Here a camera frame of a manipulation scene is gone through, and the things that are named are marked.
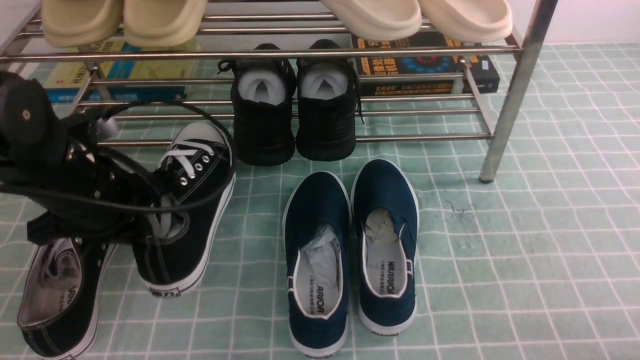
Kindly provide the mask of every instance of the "white wall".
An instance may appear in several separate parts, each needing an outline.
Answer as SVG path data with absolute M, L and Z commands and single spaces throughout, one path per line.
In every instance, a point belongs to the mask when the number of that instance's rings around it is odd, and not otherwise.
M 535 0 L 509 0 L 524 36 Z M 640 42 L 640 0 L 558 0 L 547 43 Z

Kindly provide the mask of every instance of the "yellow book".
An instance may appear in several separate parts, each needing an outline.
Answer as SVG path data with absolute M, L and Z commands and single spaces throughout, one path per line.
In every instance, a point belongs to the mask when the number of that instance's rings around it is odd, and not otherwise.
M 175 47 L 139 48 L 124 40 L 107 40 L 92 45 L 96 53 L 142 52 L 142 51 L 196 51 L 196 38 Z M 193 77 L 197 60 L 143 60 L 143 61 L 103 61 L 100 63 L 107 79 L 189 79 Z M 80 86 L 87 80 L 89 72 L 86 65 L 77 63 L 59 63 L 51 71 L 43 87 L 51 102 L 71 102 Z M 116 86 L 110 89 L 114 100 L 168 100 L 185 99 L 188 86 Z M 97 91 L 87 98 L 100 100 Z

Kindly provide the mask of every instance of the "teal tile floor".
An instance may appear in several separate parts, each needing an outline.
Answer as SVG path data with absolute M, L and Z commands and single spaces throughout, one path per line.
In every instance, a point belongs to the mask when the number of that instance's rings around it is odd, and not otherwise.
M 515 66 L 508 56 L 495 61 L 503 81 L 488 98 L 494 115 Z M 214 71 L 214 62 L 203 62 L 198 75 Z M 224 98 L 228 88 L 201 86 L 192 97 Z M 367 135 L 479 131 L 470 116 L 365 123 L 358 132 Z M 123 123 L 119 137 L 169 138 L 182 124 Z M 121 247 L 100 294 L 95 344 L 83 358 L 301 359 L 287 330 L 284 204 L 314 171 L 332 171 L 350 188 L 367 160 L 385 158 L 407 173 L 420 200 L 418 316 L 404 334 L 381 338 L 360 323 L 352 301 L 349 339 L 336 359 L 637 359 L 640 44 L 544 47 L 489 185 L 477 180 L 486 148 L 378 143 L 358 145 L 336 163 L 296 155 L 275 168 L 241 165 L 202 287 L 179 299 L 152 298 Z M 162 150 L 127 153 L 153 167 Z M 0 359 L 33 357 L 15 317 L 35 251 L 24 223 L 40 211 L 0 197 Z

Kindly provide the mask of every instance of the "black knit sneaker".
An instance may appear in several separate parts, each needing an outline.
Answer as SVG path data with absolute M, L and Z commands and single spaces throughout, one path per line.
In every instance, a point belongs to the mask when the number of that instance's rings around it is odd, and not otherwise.
M 311 49 L 340 49 L 318 40 Z M 356 146 L 355 113 L 362 118 L 360 83 L 348 59 L 298 60 L 298 152 L 309 160 L 336 161 Z
M 278 50 L 262 44 L 256 50 Z M 219 62 L 221 72 L 233 70 L 234 139 L 238 158 L 249 165 L 275 166 L 291 159 L 291 98 L 296 75 L 286 59 Z

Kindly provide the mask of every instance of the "shoe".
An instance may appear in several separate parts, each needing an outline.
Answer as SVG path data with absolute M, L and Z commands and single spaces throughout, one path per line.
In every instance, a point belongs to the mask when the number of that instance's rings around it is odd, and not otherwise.
M 75 359 L 95 339 L 100 285 L 117 245 L 58 239 L 36 252 L 18 311 L 27 345 L 44 359 Z
M 42 0 L 44 37 L 53 47 L 90 45 L 120 26 L 124 0 Z
M 173 139 L 154 172 L 177 204 L 191 202 L 218 188 L 231 171 L 231 147 L 207 122 L 187 125 Z M 236 176 L 217 200 L 183 213 L 149 216 L 155 236 L 134 243 L 133 254 L 143 284 L 156 297 L 178 297 L 202 281 L 216 228 L 234 189 Z
M 320 0 L 357 37 L 399 40 L 417 33 L 422 14 L 416 0 Z
M 124 37 L 139 47 L 171 47 L 191 40 L 208 0 L 125 0 Z
M 340 49 L 318 40 L 311 49 Z M 298 60 L 298 119 L 296 147 L 314 161 L 342 160 L 356 146 L 355 113 L 362 116 L 360 83 L 348 59 Z
M 422 13 L 445 36 L 461 42 L 492 42 L 511 34 L 507 0 L 419 0 Z
M 278 50 L 262 44 L 256 50 Z M 296 75 L 285 59 L 223 60 L 220 72 L 233 70 L 234 139 L 238 158 L 249 165 L 275 166 L 293 156 L 291 108 Z
M 328 172 L 305 178 L 284 209 L 290 335 L 308 357 L 331 356 L 347 339 L 350 218 L 347 191 Z
M 360 257 L 360 320 L 375 334 L 398 335 L 415 318 L 418 200 L 402 170 L 376 159 L 356 175 L 351 205 Z

